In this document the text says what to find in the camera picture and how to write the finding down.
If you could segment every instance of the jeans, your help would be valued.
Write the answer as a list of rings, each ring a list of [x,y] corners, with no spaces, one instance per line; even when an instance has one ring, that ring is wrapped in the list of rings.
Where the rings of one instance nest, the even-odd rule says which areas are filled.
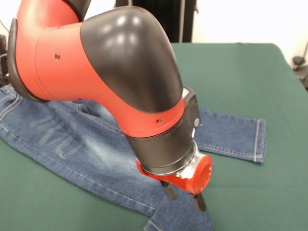
[[[204,109],[201,116],[200,150],[264,161],[264,120]],[[160,182],[139,173],[126,138],[97,103],[36,103],[7,85],[0,90],[0,137],[73,184],[150,217],[145,231],[212,230],[208,213],[195,209],[189,193],[176,188],[170,201]]]

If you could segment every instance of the black cable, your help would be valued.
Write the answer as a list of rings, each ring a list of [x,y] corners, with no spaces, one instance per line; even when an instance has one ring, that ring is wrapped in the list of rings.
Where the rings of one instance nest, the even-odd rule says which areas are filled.
[[[308,78],[308,74],[303,78],[302,82],[305,85],[305,80]]]
[[[304,55],[303,55],[303,59],[305,58],[305,56],[307,54],[307,49],[308,49],[308,42],[306,43],[306,48],[305,48],[305,52],[304,52]]]
[[[3,22],[0,20],[0,24],[3,26],[3,28],[7,31],[7,32],[9,32],[9,30],[8,30],[8,28],[6,28],[6,26],[3,24]]]

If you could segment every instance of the black joint cover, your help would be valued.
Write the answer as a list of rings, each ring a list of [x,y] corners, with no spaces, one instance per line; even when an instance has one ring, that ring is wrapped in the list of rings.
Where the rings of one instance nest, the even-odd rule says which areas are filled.
[[[85,19],[91,0],[64,0],[77,14],[78,19],[82,22]]]
[[[185,116],[186,116],[186,123],[189,130],[192,130],[194,126],[195,119],[199,119],[199,123],[201,123],[201,116],[199,111],[199,105],[197,101],[197,97],[195,92],[185,87],[189,93],[185,96]]]
[[[172,46],[147,10],[123,6],[96,15],[84,21],[80,37],[93,69],[131,107],[158,113],[181,99]]]

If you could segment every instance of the white wall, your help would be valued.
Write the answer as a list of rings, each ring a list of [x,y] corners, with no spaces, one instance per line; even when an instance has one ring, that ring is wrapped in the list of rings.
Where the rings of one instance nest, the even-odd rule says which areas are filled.
[[[21,0],[0,0],[0,19],[9,28]],[[114,0],[92,0],[86,17],[113,8]],[[193,42],[274,43],[286,61],[302,55],[308,40],[308,0],[198,0]],[[5,30],[0,26],[0,33]]]

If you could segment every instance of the green table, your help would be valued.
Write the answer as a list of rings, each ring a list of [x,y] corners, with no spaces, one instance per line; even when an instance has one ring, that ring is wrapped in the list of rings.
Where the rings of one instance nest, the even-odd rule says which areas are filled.
[[[218,231],[307,230],[308,96],[272,44],[174,44],[201,107],[267,121],[263,164],[211,154]],[[1,231],[137,231],[148,218],[54,175],[0,141]]]

